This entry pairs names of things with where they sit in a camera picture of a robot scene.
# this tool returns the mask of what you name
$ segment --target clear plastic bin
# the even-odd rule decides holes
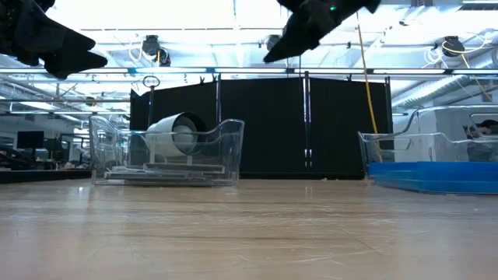
[[[403,131],[359,133],[367,175],[411,191],[498,194],[498,126],[479,128],[488,120],[498,121],[498,106],[432,107]]]
[[[244,122],[227,120],[209,132],[124,131],[90,118],[94,184],[236,186]]]

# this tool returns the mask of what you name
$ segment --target ceiling light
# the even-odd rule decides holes
[[[484,75],[484,74],[498,74],[498,70],[496,69],[462,69],[462,70],[453,70],[453,74],[455,75]]]
[[[70,120],[70,121],[81,121],[80,119],[77,119],[77,118],[71,117],[71,116],[61,115],[61,117],[63,117],[66,120]]]
[[[128,69],[127,68],[96,68],[96,69],[81,71],[80,73],[84,73],[84,74],[122,74],[122,73],[128,73]]]
[[[443,74],[445,69],[375,69],[374,74]]]
[[[41,109],[41,110],[54,110],[57,107],[52,106],[45,102],[21,102],[22,105],[30,106],[33,108]]]
[[[11,114],[49,114],[49,112],[40,112],[40,111],[9,111]]]
[[[89,134],[88,128],[80,129],[80,128],[75,128],[73,133],[75,134]]]
[[[216,73],[285,73],[284,68],[216,68]]]
[[[137,68],[137,73],[199,73],[205,72],[205,68],[175,68],[175,67],[148,67]]]
[[[43,68],[0,68],[2,74],[47,74]]]
[[[463,4],[498,4],[497,0],[464,0]]]
[[[89,114],[93,114],[93,112],[83,112],[83,111],[80,111],[80,112],[78,112],[78,111],[76,111],[76,112],[62,112],[62,111],[58,111],[58,112],[52,112],[52,113],[54,113],[54,114],[67,114],[67,115],[71,115],[71,114],[73,114],[73,115],[84,115],[84,114],[85,115],[89,115]]]
[[[309,72],[310,74],[362,74],[364,72],[363,69],[358,68],[342,68],[342,69],[313,69],[313,68],[300,68],[294,70],[295,73],[304,73]]]
[[[117,114],[130,114],[130,112],[114,111],[114,112],[99,112],[98,114],[101,114],[101,115],[117,115]]]

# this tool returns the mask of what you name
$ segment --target black backdrop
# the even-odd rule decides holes
[[[386,84],[370,83],[379,133],[390,133]],[[364,82],[310,79],[311,172],[332,178],[363,178],[358,131],[374,133]]]
[[[245,121],[242,177],[362,178],[357,132],[373,132],[365,83],[310,79],[308,85],[306,93],[298,78],[222,80],[157,90],[153,121],[185,111],[197,114],[209,129],[220,113],[222,120]],[[377,128],[389,133],[389,86],[371,83],[370,89]],[[309,125],[305,97],[310,100]],[[148,103],[148,93],[132,93],[132,130],[147,129]]]
[[[246,123],[240,165],[246,177],[306,172],[302,84],[298,78],[221,82],[222,119]]]
[[[139,96],[132,91],[130,129],[147,130],[150,93]],[[154,92],[153,123],[183,112],[198,115],[208,130],[216,126],[216,83],[161,89]]]

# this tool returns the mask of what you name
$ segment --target table surface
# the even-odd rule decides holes
[[[364,181],[0,185],[2,279],[496,279],[498,197]]]

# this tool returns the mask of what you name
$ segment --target blue plastic container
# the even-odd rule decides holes
[[[409,191],[498,194],[498,163],[371,163],[375,184]]]
[[[498,106],[434,107],[399,133],[359,133],[365,170],[384,187],[498,194],[498,130],[483,128],[488,120],[498,121]]]

